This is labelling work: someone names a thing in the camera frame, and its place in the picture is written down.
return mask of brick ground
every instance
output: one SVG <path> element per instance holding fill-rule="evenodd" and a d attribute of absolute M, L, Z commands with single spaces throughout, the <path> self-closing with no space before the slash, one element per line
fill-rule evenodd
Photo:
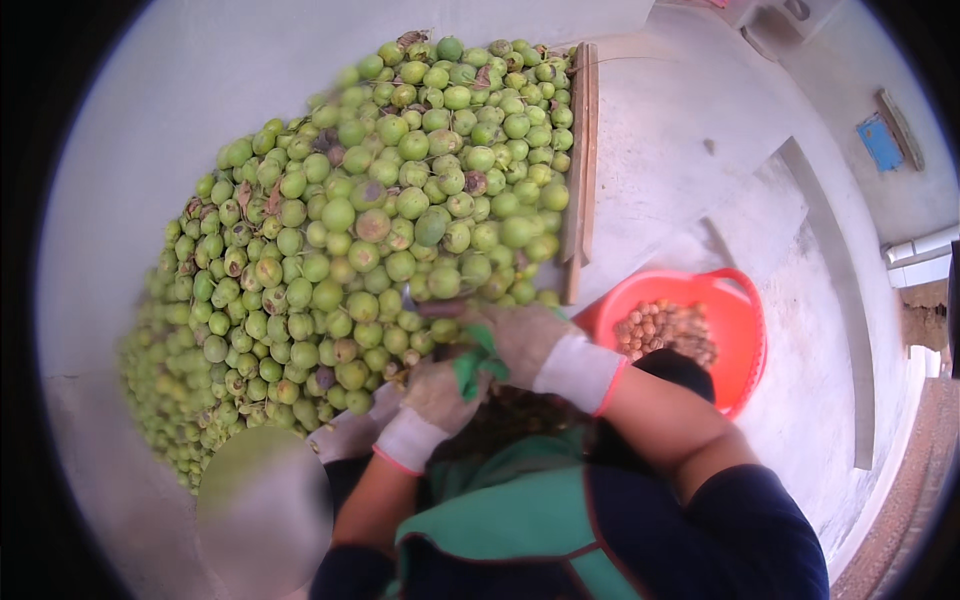
<path fill-rule="evenodd" d="M 870 533 L 833 584 L 830 596 L 877 598 L 922 541 L 956 447 L 960 381 L 927 379 L 906 454 Z"/>

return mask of person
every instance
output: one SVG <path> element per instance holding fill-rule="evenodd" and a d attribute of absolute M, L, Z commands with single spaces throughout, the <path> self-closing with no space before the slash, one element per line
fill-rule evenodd
<path fill-rule="evenodd" d="M 365 467 L 311 598 L 829 597 L 813 529 L 696 363 L 664 348 L 630 365 L 536 304 L 468 320 L 491 333 L 510 385 L 593 416 L 592 447 L 571 430 L 427 468 L 480 402 L 461 398 L 449 361 L 416 369 L 372 456 L 327 464 L 334 488 L 343 467 Z"/>

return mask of person's hand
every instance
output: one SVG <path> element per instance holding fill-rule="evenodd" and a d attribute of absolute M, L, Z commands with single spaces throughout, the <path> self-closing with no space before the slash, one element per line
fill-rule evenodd
<path fill-rule="evenodd" d="M 468 313 L 493 336 L 500 360 L 510 369 L 510 385 L 538 394 L 556 394 L 597 416 L 627 359 L 595 346 L 570 321 L 542 304 L 485 305 Z"/>
<path fill-rule="evenodd" d="M 464 402 L 452 362 L 419 364 L 410 375 L 400 410 L 384 428 L 373 451 L 395 467 L 423 475 L 426 462 L 444 440 L 460 433 L 487 397 L 490 375 L 477 375 L 477 396 Z"/>

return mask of concrete floor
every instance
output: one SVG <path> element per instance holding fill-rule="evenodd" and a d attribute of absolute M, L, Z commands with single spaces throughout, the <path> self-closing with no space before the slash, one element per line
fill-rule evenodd
<path fill-rule="evenodd" d="M 623 60 L 600 68 L 595 227 L 602 234 L 570 312 L 640 268 L 733 265 L 753 278 L 770 354 L 737 422 L 813 523 L 835 579 L 889 490 L 923 383 L 923 369 L 902 349 L 856 181 L 793 80 L 710 10 L 655 6 L 642 33 L 595 41 L 601 60 Z M 109 374 L 90 368 L 99 359 L 76 345 L 55 348 L 76 333 L 52 328 L 76 305 L 61 305 L 56 293 L 71 279 L 44 264 L 41 283 L 52 286 L 41 306 L 49 317 L 41 329 L 44 374 L 102 373 L 48 380 L 61 456 L 91 528 L 143 597 L 226 597 L 199 562 L 192 499 L 126 425 Z M 118 326 L 97 299 L 82 307 L 101 318 L 84 326 Z M 107 334 L 91 338 L 97 348 L 109 347 Z M 865 440 L 870 470 L 853 466 Z"/>

